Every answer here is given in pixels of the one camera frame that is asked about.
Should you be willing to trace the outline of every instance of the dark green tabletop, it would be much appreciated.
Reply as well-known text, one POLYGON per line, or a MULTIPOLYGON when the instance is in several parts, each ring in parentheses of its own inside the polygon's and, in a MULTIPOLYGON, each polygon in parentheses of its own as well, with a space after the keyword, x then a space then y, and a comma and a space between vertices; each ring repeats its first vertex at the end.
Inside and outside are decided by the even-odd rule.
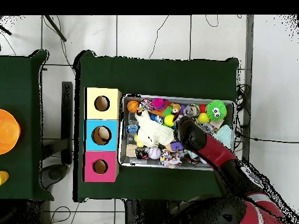
POLYGON ((227 61, 144 60, 95 57, 81 52, 75 60, 74 200, 134 198, 190 200, 220 195, 212 171, 120 166, 115 183, 82 182, 84 88, 117 88, 122 94, 232 100, 237 97, 236 58, 227 61))
POLYGON ((0 109, 10 112, 21 128, 16 146, 0 155, 0 170, 9 179, 0 186, 0 198, 51 200, 41 188, 41 105, 40 70, 48 52, 36 51, 29 57, 0 56, 0 109))

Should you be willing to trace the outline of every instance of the metal tray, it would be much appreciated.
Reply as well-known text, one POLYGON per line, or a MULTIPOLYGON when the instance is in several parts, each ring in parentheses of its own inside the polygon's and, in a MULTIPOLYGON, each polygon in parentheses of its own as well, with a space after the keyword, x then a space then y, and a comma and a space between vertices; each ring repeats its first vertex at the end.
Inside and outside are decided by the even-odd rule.
MULTIPOLYGON (((136 95, 136 94, 125 94, 121 98, 121 107, 123 109, 123 116, 120 120, 120 135, 119 135, 119 148, 118 148, 118 161, 122 166, 141 166, 141 167, 156 167, 156 168, 165 168, 169 169, 159 163, 159 160, 152 159, 137 159, 136 157, 128 157, 126 155, 127 149, 127 138, 128 134, 125 131, 125 126, 128 125, 129 117, 130 119, 134 114, 129 113, 127 110, 127 103, 130 100, 141 101, 143 99, 152 100, 154 98, 163 98, 168 100, 171 103, 179 103, 179 104, 207 104, 213 100, 208 99, 194 99, 194 98, 181 98, 181 97, 165 97, 165 96, 150 96, 150 95, 136 95)), ((224 124, 227 124, 232 129, 232 140, 231 146, 234 147, 234 133, 235 133, 235 119, 236 119, 236 104, 233 101, 222 100, 227 108, 227 116, 224 118, 224 124)), ((186 160, 181 159, 182 165, 175 167, 174 169, 192 169, 192 170, 212 170, 208 164, 198 163, 191 164, 186 160)))

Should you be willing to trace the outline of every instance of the stacked cubes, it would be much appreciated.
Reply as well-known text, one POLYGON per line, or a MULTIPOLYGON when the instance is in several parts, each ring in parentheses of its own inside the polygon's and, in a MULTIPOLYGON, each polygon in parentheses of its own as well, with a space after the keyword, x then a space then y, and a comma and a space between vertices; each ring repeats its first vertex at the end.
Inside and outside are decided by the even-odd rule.
POLYGON ((121 93, 85 88, 83 182, 115 182, 121 93))

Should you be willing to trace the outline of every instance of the orange basketball toy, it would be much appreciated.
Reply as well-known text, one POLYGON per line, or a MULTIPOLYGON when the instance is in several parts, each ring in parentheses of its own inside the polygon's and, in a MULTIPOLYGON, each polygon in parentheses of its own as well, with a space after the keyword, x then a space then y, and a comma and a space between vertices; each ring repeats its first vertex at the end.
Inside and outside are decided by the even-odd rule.
POLYGON ((20 126, 13 115, 0 109, 0 155, 9 152, 20 137, 20 126))
POLYGON ((139 102, 136 100, 130 100, 127 104, 127 109, 131 113, 136 113, 138 109, 139 102))

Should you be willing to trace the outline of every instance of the white plush toy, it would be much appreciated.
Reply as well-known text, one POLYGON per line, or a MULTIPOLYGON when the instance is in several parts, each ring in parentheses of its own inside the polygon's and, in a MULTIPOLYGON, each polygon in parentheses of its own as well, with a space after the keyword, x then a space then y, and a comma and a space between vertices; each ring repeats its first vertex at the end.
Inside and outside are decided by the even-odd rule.
POLYGON ((152 121, 147 110, 141 112, 141 115, 135 113, 140 129, 138 130, 138 139, 145 146, 151 148, 159 144, 167 145, 174 139, 173 129, 152 121))

